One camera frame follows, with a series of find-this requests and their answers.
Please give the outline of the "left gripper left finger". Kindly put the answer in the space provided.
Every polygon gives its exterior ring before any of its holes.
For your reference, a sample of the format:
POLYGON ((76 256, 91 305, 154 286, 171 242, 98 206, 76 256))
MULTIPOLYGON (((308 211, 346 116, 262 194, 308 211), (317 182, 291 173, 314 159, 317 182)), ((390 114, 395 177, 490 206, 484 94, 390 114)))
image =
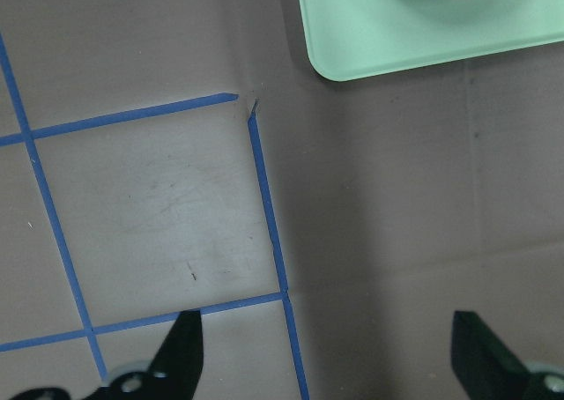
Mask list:
POLYGON ((102 384, 91 400, 184 400, 197 391, 204 367, 202 315, 182 311, 145 370, 122 373, 102 384))

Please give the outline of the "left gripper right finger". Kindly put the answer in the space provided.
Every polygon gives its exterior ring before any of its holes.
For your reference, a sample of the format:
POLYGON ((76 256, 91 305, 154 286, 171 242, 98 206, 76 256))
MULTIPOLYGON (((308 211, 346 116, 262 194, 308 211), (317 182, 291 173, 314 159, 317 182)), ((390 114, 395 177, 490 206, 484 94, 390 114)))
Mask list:
POLYGON ((453 314, 451 368, 470 399, 562 399, 563 371, 527 367, 472 311, 453 314))

